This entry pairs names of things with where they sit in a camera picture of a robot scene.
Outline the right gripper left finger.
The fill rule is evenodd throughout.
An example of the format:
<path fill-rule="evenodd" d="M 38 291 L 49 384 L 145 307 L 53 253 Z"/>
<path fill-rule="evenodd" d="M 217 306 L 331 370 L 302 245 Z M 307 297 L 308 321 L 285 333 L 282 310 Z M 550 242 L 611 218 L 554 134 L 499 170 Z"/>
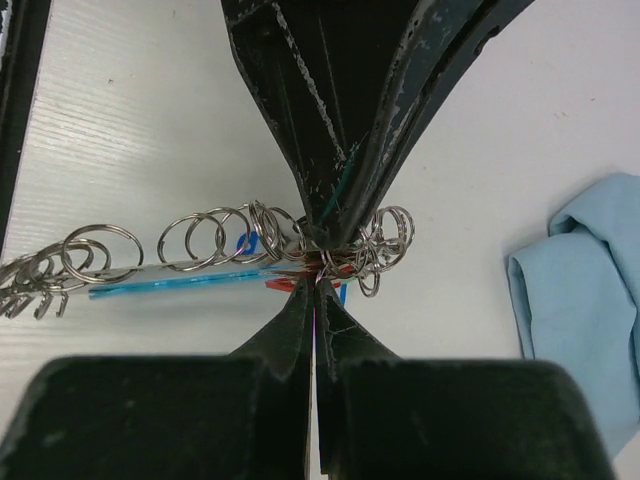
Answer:
<path fill-rule="evenodd" d="M 305 479 L 314 287 L 226 355 L 67 356 L 30 381 L 5 479 Z"/>

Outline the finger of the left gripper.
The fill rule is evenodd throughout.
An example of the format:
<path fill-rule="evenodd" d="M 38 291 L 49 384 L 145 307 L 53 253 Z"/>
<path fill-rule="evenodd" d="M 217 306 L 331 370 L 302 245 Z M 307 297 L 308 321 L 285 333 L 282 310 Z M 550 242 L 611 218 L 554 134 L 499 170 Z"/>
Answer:
<path fill-rule="evenodd" d="M 350 154 L 334 191 L 334 242 L 370 219 L 395 176 L 484 46 L 527 1 L 420 1 L 400 37 L 373 124 Z"/>
<path fill-rule="evenodd" d="M 298 186 L 311 235 L 343 245 L 389 68 L 416 1 L 224 1 L 237 68 Z"/>

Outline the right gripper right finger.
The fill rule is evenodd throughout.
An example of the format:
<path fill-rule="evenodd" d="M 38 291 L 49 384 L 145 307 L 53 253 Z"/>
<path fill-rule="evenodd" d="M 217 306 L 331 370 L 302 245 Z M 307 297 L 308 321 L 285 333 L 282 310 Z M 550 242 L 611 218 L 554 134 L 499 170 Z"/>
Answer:
<path fill-rule="evenodd" d="M 314 289 L 320 468 L 331 479 L 611 479 L 586 400 L 545 361 L 403 359 Z"/>

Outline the metal key organizer plate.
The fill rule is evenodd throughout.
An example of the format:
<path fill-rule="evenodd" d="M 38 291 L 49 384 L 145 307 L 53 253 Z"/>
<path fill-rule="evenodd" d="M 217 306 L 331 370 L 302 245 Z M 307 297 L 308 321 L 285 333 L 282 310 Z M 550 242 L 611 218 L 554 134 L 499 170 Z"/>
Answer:
<path fill-rule="evenodd" d="M 241 255 L 236 243 L 255 231 L 260 252 Z M 142 243 L 113 224 L 90 224 L 36 252 L 1 266 L 1 314 L 14 319 L 31 309 L 35 319 L 50 310 L 64 316 L 73 295 L 91 299 L 160 293 L 260 280 L 264 267 L 282 262 L 318 262 L 316 281 L 334 287 L 355 282 L 368 298 L 381 277 L 406 256 L 415 222 L 403 207 L 378 209 L 356 230 L 354 240 L 333 250 L 312 239 L 304 218 L 257 200 L 216 207 L 174 220 L 156 242 L 157 261 L 145 260 Z"/>

